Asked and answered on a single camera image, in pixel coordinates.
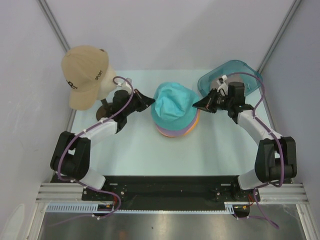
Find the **teal hat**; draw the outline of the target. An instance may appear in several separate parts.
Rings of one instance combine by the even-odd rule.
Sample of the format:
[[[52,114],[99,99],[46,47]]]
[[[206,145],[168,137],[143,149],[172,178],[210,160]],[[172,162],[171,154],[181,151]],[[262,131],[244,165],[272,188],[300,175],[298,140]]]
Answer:
[[[191,124],[197,113],[193,104],[200,100],[197,93],[177,82],[160,84],[153,98],[152,119],[168,131],[181,131]]]

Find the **tan baseball cap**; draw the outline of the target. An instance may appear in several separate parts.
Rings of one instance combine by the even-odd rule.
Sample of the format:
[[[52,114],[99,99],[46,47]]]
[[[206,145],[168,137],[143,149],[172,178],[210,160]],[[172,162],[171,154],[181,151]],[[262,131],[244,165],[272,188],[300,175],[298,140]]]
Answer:
[[[103,49],[80,45],[66,52],[61,68],[70,87],[69,106],[72,109],[85,111],[94,105],[108,67],[109,56]]]

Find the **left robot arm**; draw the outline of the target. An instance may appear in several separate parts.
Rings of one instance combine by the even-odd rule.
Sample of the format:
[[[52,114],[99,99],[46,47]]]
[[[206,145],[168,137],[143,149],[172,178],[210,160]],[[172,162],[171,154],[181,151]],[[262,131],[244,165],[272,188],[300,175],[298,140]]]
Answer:
[[[119,133],[127,124],[127,117],[134,112],[142,112],[155,99],[134,89],[131,93],[117,90],[111,103],[101,106],[97,113],[101,118],[96,124],[79,134],[64,131],[60,134],[50,168],[63,180],[75,180],[93,188],[93,194],[100,200],[110,196],[111,188],[105,184],[106,178],[90,167],[91,150],[105,138]]]

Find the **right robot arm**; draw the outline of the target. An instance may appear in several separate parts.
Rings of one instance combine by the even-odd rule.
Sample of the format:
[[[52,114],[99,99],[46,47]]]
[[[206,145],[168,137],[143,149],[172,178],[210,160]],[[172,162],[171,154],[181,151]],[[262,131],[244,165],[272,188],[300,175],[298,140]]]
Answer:
[[[239,175],[238,183],[230,188],[235,200],[242,201],[251,189],[267,184],[281,187],[285,180],[297,176],[295,140],[269,128],[258,117],[254,107],[246,103],[242,82],[231,82],[226,88],[213,88],[192,106],[213,114],[218,110],[227,111],[234,123],[242,127],[258,146],[253,169]]]

